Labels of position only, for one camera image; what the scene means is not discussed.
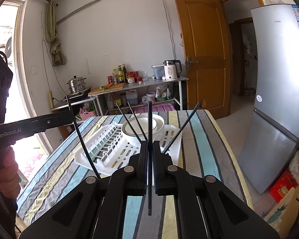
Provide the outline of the person's left hand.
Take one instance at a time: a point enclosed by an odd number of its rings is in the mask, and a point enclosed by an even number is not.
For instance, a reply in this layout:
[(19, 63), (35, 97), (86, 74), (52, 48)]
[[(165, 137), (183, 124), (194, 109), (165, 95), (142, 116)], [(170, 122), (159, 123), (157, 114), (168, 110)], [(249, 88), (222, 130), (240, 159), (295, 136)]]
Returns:
[(2, 160), (3, 166), (0, 168), (0, 192), (3, 193), (4, 197), (15, 200), (20, 193), (20, 177), (12, 147), (8, 148)]

